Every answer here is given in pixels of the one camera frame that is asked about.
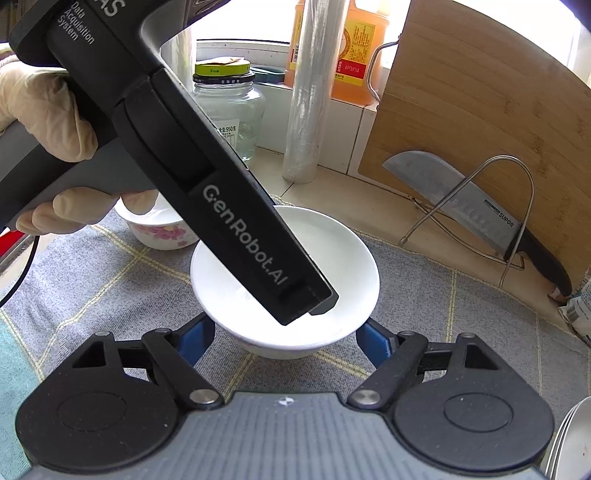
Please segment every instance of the white ceramic bowl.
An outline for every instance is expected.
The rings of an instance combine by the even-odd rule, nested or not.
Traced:
[[[121,199],[115,205],[115,211],[127,222],[131,233],[150,248],[177,250],[199,240],[161,194],[158,194],[154,208],[145,215],[131,213]]]
[[[280,325],[203,242],[193,253],[191,284],[206,313],[246,350],[293,359],[315,353],[363,325],[378,301],[379,275],[368,248],[342,223],[313,210],[275,208],[338,292],[334,308]]]

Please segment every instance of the gray plastic housing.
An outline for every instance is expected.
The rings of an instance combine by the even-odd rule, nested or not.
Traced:
[[[22,480],[476,480],[406,450],[382,416],[345,407],[335,393],[236,393],[191,413],[156,453],[128,468],[73,475],[35,466]],[[535,468],[503,480],[543,480]]]
[[[0,136],[0,183],[2,180],[35,149],[43,148],[37,139],[31,135],[25,127],[19,123],[11,124]],[[31,176],[38,174],[35,171],[28,173]],[[28,187],[28,178],[21,177],[22,188]],[[154,185],[137,166],[133,158],[121,145],[117,137],[101,146],[90,160],[83,160],[72,167],[52,182],[40,193],[30,192],[31,200],[24,205],[13,207],[14,215],[5,225],[11,230],[15,229],[15,223],[19,215],[44,202],[51,202],[59,193],[72,187],[90,187],[108,194],[120,194],[125,192],[142,192],[152,190]],[[0,192],[2,203],[9,203],[6,191]]]

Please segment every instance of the plaid cloth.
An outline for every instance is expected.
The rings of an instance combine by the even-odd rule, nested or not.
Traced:
[[[474,332],[551,405],[557,420],[590,390],[589,350],[498,288],[426,257],[361,235],[381,279],[372,317],[393,332],[432,341]],[[189,280],[193,248],[150,250],[111,212],[103,222],[61,236],[35,259],[0,310],[0,474],[16,478],[27,461],[14,433],[16,410],[68,354],[98,330],[138,339],[176,329],[201,312]],[[355,336],[298,360],[247,353],[221,329],[196,368],[228,397],[254,391],[339,391],[348,395],[373,367]]]

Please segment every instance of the latex glove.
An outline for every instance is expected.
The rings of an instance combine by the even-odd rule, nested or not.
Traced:
[[[66,162],[79,162],[92,158],[98,143],[90,123],[80,118],[65,74],[62,69],[26,65],[18,61],[8,44],[0,44],[0,132],[18,120],[49,153]],[[143,215],[154,206],[157,196],[156,190],[150,190],[121,198],[128,210]],[[23,213],[17,229],[30,235],[76,232],[100,222],[118,199],[87,187],[69,189],[53,202]]]

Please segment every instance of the black knife handle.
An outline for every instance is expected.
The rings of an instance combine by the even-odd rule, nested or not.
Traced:
[[[511,256],[516,239],[517,236],[507,249],[504,256],[505,261],[508,261]],[[562,264],[527,228],[523,232],[517,251],[525,253],[534,264],[535,269],[556,285],[562,295],[568,297],[572,293],[573,286]]]

